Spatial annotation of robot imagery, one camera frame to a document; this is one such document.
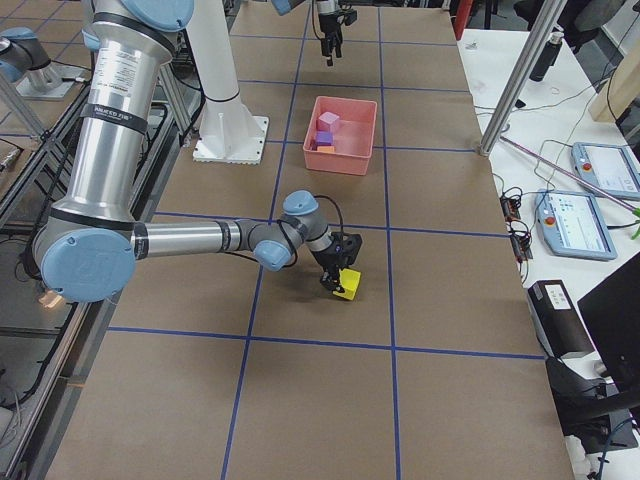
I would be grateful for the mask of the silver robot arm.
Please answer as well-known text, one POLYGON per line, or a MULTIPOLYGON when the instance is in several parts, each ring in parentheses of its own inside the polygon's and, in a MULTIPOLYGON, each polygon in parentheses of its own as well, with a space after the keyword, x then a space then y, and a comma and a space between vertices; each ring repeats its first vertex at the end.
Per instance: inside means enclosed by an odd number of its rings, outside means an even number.
POLYGON ((298 190, 282 215, 204 223, 154 223, 141 153, 156 91, 169 76, 184 36, 201 86, 195 156, 207 162, 257 164, 269 121, 241 99, 224 7, 219 1, 99 1, 93 7, 95 68, 67 190, 35 237, 32 255, 45 285, 72 302, 121 292, 136 264, 151 257, 229 254, 269 271, 294 265, 301 247, 321 267, 329 291, 344 289, 346 250, 318 196, 298 190))
MULTIPOLYGON (((291 13, 295 8, 304 3, 303 0, 271 0, 270 3, 280 15, 291 13)), ((335 58, 342 57, 342 24, 343 19, 350 14, 349 9, 344 9, 338 1, 312 1, 312 14, 317 18, 317 23, 312 23, 314 36, 320 42, 321 54, 326 59, 328 66, 333 65, 335 58)))

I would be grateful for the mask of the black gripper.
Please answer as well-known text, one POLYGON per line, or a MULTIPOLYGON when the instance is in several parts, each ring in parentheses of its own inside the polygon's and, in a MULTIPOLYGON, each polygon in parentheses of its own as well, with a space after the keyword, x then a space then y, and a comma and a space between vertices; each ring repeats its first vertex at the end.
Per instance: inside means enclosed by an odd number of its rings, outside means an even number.
POLYGON ((323 56, 331 55, 331 41, 334 41, 335 56, 342 58, 342 31, 340 16, 338 14, 328 14, 319 16, 319 24, 323 38, 321 39, 321 51, 323 56))
POLYGON ((345 289, 342 285, 336 286, 339 280, 340 271, 343 268, 342 247, 330 246, 327 249, 316 252, 315 259, 323 268, 323 274, 320 279, 321 285, 328 291, 333 292, 336 296, 343 296, 345 289))

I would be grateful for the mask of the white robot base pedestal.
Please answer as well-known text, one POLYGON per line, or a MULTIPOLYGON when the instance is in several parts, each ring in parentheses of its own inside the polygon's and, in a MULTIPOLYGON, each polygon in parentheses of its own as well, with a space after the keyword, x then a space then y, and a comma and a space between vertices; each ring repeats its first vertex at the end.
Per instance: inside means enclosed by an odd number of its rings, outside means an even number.
POLYGON ((223 3, 196 1, 187 36, 205 97, 194 159, 260 163, 269 119, 242 101, 223 3))

